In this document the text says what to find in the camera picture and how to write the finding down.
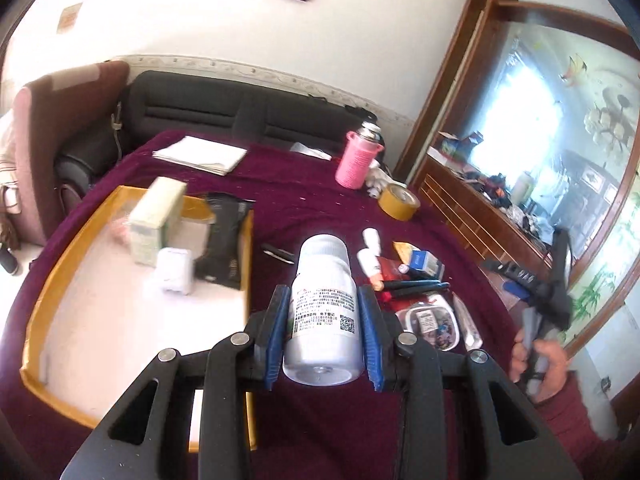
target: human hand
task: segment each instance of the human hand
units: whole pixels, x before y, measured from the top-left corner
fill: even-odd
[[[522,344],[523,339],[524,330],[520,330],[516,334],[515,345],[513,346],[513,351],[511,351],[509,378],[514,383],[520,380],[520,376],[527,369],[529,353]],[[570,361],[567,359],[566,352],[558,341],[543,341],[537,339],[533,342],[533,348],[535,348],[538,354],[549,359],[549,368],[546,371],[545,379],[542,381],[542,384],[540,384],[538,394],[533,398],[533,401],[537,403],[550,399],[564,388]]]

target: black pouch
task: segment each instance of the black pouch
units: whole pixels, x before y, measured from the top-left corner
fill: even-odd
[[[216,222],[209,227],[207,246],[195,261],[194,274],[206,282],[240,288],[238,233],[254,202],[229,193],[207,193],[203,198],[216,215]]]

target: white cloth on armrest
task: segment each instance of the white cloth on armrest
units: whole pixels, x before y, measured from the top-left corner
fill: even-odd
[[[14,113],[9,110],[0,118],[0,203],[4,212],[18,214],[20,195],[15,166]]]

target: white bottle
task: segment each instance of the white bottle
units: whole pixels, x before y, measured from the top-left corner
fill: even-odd
[[[282,369],[297,383],[335,386],[363,371],[356,285],[340,238],[316,235],[300,249],[291,286]]]

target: sleeve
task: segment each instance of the sleeve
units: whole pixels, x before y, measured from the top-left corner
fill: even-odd
[[[613,440],[603,441],[591,429],[587,409],[582,403],[578,381],[569,373],[564,388],[551,399],[536,405],[585,480],[600,480],[618,448]]]

